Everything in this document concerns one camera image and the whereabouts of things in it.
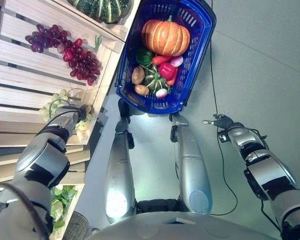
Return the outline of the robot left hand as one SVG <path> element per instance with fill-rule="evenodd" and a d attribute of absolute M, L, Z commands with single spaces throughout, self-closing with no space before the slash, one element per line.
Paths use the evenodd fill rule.
<path fill-rule="evenodd" d="M 87 104 L 83 104 L 82 106 L 77 108 L 78 122 L 86 120 L 87 114 L 89 113 L 89 109 L 90 109 L 90 106 Z"/>

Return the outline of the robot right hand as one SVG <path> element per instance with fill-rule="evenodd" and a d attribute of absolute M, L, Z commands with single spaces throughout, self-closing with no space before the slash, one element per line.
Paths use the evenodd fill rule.
<path fill-rule="evenodd" d="M 214 117 L 214 120 L 203 120 L 202 124 L 208 125 L 208 126 L 215 126 L 217 128 L 221 128 L 221 129 L 225 130 L 234 123 L 234 121 L 230 117 L 228 117 L 224 114 L 216 113 L 213 115 L 213 117 Z"/>

